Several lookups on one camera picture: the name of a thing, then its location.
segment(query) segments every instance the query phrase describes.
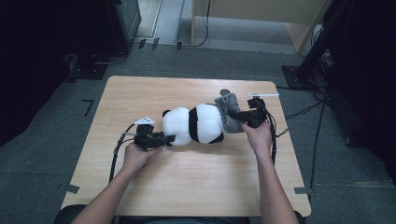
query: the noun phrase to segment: person's left hand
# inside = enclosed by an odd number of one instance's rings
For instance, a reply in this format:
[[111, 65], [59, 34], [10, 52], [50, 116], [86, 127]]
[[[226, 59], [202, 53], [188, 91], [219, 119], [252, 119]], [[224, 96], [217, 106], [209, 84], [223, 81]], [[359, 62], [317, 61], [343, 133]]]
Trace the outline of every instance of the person's left hand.
[[145, 151], [134, 143], [131, 143], [125, 148], [124, 164], [122, 165], [120, 172], [124, 172], [129, 177], [133, 178], [143, 168], [150, 157], [157, 155], [162, 151], [163, 149], [161, 147]]

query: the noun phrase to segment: hand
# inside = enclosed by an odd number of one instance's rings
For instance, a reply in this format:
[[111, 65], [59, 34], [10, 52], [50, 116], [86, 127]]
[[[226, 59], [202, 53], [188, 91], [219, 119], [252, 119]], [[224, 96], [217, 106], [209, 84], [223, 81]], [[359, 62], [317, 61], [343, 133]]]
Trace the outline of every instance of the hand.
[[125, 148], [124, 164], [120, 171], [133, 178], [143, 168], [146, 162], [148, 162], [150, 157], [162, 151], [163, 149], [160, 147], [145, 151], [134, 143], [131, 143]]
[[241, 128], [247, 134], [247, 140], [253, 148], [256, 156], [267, 155], [271, 149], [272, 136], [271, 125], [268, 122], [263, 122], [256, 129], [250, 128], [246, 123], [241, 123]]

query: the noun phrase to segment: tape mark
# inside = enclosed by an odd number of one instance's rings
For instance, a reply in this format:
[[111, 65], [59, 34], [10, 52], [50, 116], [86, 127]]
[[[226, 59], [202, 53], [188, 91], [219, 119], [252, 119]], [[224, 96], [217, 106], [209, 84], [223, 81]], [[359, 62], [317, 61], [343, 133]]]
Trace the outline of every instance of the tape mark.
[[181, 46], [182, 46], [182, 43], [181, 42], [177, 42], [176, 51], [181, 50]]
[[146, 39], [142, 39], [139, 43], [139, 49], [142, 49], [143, 47], [145, 47], [146, 44]]
[[59, 190], [77, 194], [79, 191], [79, 187], [71, 184], [62, 183], [59, 187]]
[[85, 112], [84, 117], [87, 117], [88, 113], [90, 112], [92, 105], [93, 105], [93, 100], [86, 100], [86, 99], [82, 99], [82, 102], [90, 102], [90, 105], [88, 106], [87, 111]]
[[307, 194], [314, 195], [314, 191], [312, 189], [306, 189], [305, 187], [294, 188], [295, 194]]
[[152, 43], [151, 50], [157, 49], [157, 48], [158, 48], [158, 43], [159, 43], [159, 42], [160, 42], [160, 38], [159, 38], [159, 37], [155, 38], [155, 39], [154, 39], [154, 42]]

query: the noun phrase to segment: panda ear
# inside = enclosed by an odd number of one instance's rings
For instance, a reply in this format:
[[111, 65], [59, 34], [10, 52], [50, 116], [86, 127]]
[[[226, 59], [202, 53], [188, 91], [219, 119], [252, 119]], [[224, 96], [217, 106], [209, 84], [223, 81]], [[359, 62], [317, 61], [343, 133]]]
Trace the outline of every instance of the panda ear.
[[170, 110], [165, 110], [163, 111], [163, 117], [165, 116], [166, 113], [168, 113]]

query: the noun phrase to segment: panda plush toy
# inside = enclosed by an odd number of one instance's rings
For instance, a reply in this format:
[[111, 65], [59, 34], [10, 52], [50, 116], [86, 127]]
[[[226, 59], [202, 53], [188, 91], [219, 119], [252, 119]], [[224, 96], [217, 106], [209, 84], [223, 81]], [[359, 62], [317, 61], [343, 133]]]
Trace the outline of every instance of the panda plush toy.
[[231, 119], [229, 113], [240, 112], [236, 96], [223, 93], [215, 99], [216, 104], [201, 104], [189, 110], [178, 107], [163, 112], [163, 133], [174, 135], [169, 146], [185, 146], [192, 140], [204, 144], [221, 142], [224, 133], [241, 133], [239, 121]]
[[163, 133], [175, 135], [172, 146], [184, 146], [191, 140], [212, 144], [224, 139], [221, 115], [215, 105], [198, 105], [189, 110], [178, 107], [163, 112]]

